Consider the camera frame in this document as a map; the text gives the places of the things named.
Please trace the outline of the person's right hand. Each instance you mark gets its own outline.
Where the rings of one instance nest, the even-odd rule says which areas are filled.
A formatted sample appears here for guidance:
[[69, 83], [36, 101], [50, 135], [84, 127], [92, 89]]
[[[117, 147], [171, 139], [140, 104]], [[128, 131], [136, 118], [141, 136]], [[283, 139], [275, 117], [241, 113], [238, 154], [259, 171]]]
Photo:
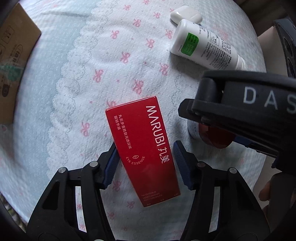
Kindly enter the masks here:
[[274, 174], [258, 197], [260, 201], [268, 201], [262, 210], [270, 228], [275, 228], [295, 202], [295, 182], [283, 172]]

